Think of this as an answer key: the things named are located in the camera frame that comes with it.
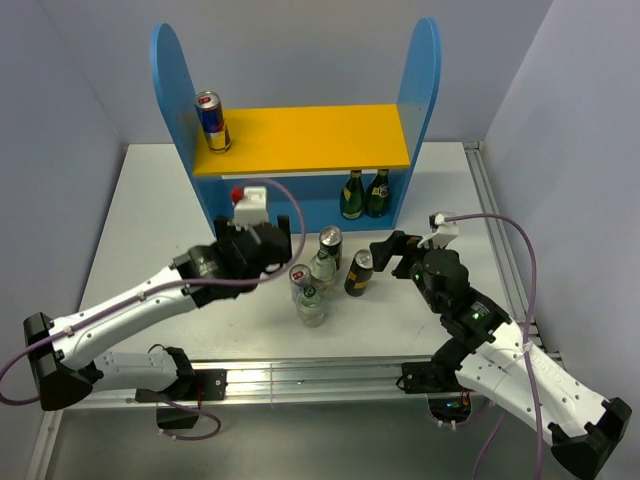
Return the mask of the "silver gold Red Bull can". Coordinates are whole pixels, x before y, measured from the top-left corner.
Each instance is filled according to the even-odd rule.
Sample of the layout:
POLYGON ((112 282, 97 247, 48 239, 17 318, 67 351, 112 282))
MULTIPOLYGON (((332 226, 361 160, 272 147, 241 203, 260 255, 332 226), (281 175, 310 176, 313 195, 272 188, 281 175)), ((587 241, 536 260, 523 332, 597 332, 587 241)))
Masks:
POLYGON ((311 273, 305 264, 293 265, 288 273, 292 301, 296 302, 304 288, 311 284, 311 273))

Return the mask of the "clear Chang bottle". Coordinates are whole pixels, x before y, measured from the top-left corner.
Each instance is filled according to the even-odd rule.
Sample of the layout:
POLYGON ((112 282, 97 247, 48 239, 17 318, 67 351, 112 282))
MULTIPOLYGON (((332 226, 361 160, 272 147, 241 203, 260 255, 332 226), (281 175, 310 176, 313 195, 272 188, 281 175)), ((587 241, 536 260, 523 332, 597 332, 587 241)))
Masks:
POLYGON ((330 253, 320 248, 309 263, 311 283, 320 294, 328 293, 334 285, 337 267, 330 253))
POLYGON ((308 328, 316 328, 324 322, 324 300, 313 285, 305 286, 298 294, 296 309, 303 325, 308 328))

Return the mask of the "blue silver Red Bull can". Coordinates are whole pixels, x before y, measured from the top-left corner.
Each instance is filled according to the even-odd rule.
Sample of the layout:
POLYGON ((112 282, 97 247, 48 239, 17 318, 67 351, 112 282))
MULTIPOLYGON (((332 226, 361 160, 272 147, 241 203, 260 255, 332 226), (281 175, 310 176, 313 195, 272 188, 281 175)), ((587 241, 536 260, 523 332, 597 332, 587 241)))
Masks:
POLYGON ((213 91, 200 92, 195 97, 194 105, 209 149, 215 153, 228 151, 231 138, 218 94, 213 91))

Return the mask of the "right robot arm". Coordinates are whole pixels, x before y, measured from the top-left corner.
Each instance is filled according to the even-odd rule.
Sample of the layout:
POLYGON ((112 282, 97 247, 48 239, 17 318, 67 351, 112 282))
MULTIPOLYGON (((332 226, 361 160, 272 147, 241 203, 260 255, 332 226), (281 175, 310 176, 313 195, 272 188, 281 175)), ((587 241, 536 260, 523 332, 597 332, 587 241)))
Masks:
POLYGON ((471 390, 542 433, 558 463, 579 479, 595 478, 622 440, 632 409, 573 378, 488 296, 470 285, 456 251, 436 235, 394 231, 370 245, 373 269, 413 282, 449 340, 427 361, 402 365, 407 394, 471 390))

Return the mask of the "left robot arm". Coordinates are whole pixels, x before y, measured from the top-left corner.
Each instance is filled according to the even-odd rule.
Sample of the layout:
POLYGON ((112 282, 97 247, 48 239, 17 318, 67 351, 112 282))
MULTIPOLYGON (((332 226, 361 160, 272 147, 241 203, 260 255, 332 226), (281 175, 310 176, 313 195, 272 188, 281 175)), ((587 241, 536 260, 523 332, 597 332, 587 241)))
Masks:
POLYGON ((113 346, 173 316, 251 292, 269 267, 291 257, 287 216, 248 227, 218 219, 213 243, 190 248, 137 287, 67 317, 30 316, 23 327, 40 406, 62 410, 93 392, 121 389, 187 397, 196 373, 182 349, 119 353, 113 346))

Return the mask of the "black can near shelf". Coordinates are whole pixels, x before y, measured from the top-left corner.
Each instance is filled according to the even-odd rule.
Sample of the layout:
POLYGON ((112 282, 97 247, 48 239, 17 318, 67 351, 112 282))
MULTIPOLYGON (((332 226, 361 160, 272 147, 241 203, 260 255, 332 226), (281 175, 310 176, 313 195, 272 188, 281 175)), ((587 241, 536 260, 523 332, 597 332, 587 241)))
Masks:
POLYGON ((334 259, 337 270, 339 270, 341 266, 342 243, 342 231, 337 226, 327 226, 319 233, 320 247, 325 249, 334 259))

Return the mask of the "blue and yellow wooden shelf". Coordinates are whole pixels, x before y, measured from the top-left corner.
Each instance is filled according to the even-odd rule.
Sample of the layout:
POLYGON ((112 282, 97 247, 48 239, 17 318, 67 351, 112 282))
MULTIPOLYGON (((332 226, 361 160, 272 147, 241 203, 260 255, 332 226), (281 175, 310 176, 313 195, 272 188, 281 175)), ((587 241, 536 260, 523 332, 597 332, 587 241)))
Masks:
POLYGON ((432 18, 411 35, 393 104, 227 109, 231 146, 211 151, 196 113, 196 91, 173 28, 156 25, 150 40, 153 86, 160 112, 207 222, 231 215, 231 191, 241 181, 274 177, 295 196, 310 232, 390 230, 402 205, 436 104, 441 39, 432 18), (390 207, 382 216, 349 220, 339 195, 349 171, 370 180, 390 171, 390 207))

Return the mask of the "black yellow can right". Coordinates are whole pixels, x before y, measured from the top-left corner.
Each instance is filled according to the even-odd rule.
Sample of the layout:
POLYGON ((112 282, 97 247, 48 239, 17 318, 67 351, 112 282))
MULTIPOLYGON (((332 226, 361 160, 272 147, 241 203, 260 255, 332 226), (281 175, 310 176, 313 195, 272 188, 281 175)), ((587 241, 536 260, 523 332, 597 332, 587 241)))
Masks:
POLYGON ((373 258, 371 251, 368 249, 358 250, 353 256, 344 282, 345 292, 352 297, 362 296, 372 276, 373 258))

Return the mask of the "green Perrier bottle red label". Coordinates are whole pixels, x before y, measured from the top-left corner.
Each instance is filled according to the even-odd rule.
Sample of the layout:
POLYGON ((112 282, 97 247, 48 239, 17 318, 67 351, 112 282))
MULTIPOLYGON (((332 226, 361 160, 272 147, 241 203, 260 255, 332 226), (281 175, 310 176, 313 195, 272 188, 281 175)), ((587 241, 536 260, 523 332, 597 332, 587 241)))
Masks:
POLYGON ((365 214, 372 218, 383 216, 390 204, 389 170, 379 169, 365 194, 365 214))

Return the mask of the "green bottle yellow label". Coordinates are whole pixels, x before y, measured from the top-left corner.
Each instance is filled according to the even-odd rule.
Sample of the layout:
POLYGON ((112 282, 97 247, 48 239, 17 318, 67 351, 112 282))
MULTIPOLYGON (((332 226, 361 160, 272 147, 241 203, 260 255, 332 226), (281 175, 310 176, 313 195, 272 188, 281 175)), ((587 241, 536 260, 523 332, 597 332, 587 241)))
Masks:
POLYGON ((340 195, 340 212, 349 220, 360 217, 364 209, 364 187, 361 170, 351 170, 340 195))

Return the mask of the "aluminium side rail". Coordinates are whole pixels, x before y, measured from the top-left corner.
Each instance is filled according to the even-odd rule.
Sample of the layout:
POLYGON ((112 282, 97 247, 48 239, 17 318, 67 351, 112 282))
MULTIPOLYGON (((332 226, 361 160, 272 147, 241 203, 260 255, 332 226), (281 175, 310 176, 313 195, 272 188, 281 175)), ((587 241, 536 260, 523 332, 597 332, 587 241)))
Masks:
MULTIPOLYGON (((481 146, 481 142, 465 142, 463 149, 481 210, 485 213, 498 214, 498 205, 481 156, 481 146)), ((485 224, 509 312, 523 327, 528 308, 528 297, 508 238, 508 233, 513 230, 513 227, 509 223, 497 219, 486 219, 485 224)))

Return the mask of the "aluminium front rail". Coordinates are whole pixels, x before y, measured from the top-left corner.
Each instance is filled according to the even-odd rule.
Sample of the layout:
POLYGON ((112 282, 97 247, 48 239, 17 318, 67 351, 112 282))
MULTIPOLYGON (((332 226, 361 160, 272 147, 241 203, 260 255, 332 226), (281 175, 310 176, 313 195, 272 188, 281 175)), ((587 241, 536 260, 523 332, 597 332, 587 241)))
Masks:
POLYGON ((364 357, 274 361, 189 361, 184 354, 155 350, 147 354, 107 352, 87 367, 55 373, 40 385, 46 411, 84 405, 133 402, 137 389, 163 392, 191 379, 198 369, 225 369, 226 404, 322 403, 389 400, 401 364, 425 357, 364 357))

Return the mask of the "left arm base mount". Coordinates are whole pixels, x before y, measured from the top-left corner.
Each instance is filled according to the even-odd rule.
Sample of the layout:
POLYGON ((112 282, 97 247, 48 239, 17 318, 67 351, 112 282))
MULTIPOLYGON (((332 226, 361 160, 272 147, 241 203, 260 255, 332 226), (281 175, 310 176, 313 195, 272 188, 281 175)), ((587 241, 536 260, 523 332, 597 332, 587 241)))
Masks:
POLYGON ((138 404, 156 404, 156 425, 161 435, 181 441, 204 440, 216 436, 222 429, 221 420, 204 410, 208 401, 222 401, 227 387, 225 369, 198 369, 191 379, 163 392, 137 389, 134 401, 138 404), (196 426, 199 418, 214 422, 211 433, 188 436, 187 430, 196 426))

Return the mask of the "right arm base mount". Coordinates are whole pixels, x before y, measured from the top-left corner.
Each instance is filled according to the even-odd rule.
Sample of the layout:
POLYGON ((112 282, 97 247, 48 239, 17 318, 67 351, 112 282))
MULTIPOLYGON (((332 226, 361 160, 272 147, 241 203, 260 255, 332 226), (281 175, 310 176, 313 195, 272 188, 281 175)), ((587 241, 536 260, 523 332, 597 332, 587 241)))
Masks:
POLYGON ((455 427, 471 416, 469 391, 458 383, 452 370, 434 361, 402 363, 396 387, 407 395, 424 394, 429 413, 439 426, 455 427))

